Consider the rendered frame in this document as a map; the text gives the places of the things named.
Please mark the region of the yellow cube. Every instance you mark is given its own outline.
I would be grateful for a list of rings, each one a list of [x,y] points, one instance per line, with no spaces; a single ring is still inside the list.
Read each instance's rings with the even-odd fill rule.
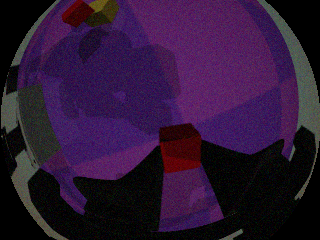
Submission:
[[[112,23],[113,17],[115,17],[120,8],[116,0],[95,0],[89,4],[89,7],[95,9],[95,12],[84,21],[85,24],[91,25],[91,27]]]

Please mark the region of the red cube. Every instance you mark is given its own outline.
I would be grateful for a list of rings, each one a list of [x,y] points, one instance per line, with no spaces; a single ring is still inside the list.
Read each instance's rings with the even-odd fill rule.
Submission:
[[[159,127],[159,147],[164,173],[200,168],[201,135],[192,123]]]
[[[93,12],[95,12],[95,9],[85,4],[85,1],[77,0],[76,3],[73,3],[73,5],[61,15],[61,19],[63,19],[63,23],[73,25],[73,27],[77,28],[89,15],[92,15]]]

